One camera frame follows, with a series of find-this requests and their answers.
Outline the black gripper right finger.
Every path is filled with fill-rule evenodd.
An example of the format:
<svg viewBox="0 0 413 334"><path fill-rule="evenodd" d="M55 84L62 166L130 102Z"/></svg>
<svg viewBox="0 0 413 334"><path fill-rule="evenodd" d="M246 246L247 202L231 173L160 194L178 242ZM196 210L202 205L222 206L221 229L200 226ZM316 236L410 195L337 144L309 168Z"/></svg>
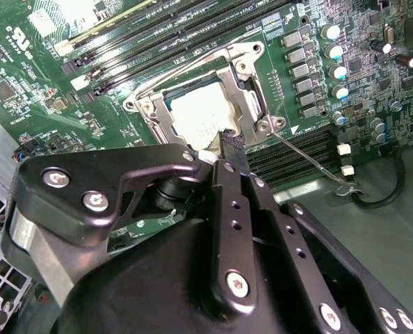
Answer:
<svg viewBox="0 0 413 334"><path fill-rule="evenodd" d="M234 333L413 333L406 307L300 203L245 176L259 307Z"/></svg>

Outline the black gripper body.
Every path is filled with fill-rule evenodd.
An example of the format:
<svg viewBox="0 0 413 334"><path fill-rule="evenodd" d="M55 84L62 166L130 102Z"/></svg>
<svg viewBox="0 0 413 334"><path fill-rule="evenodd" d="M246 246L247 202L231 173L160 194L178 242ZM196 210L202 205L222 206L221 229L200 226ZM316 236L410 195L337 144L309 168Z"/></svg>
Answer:
<svg viewBox="0 0 413 334"><path fill-rule="evenodd" d="M58 333L306 333L307 316L282 275L279 252L254 240L258 303L226 319L208 295L211 229L176 224L82 278L67 297Z"/></svg>

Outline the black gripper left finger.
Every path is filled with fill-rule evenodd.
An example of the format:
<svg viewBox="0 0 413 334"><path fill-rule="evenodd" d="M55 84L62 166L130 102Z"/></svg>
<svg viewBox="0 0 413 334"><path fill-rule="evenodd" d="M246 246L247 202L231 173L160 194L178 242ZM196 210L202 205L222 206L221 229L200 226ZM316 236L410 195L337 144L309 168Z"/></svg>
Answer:
<svg viewBox="0 0 413 334"><path fill-rule="evenodd" d="M202 161L171 143L27 159L13 179L3 254L63 307L115 256L191 220L211 229L208 295L226 319L257 305L245 157Z"/></svg>

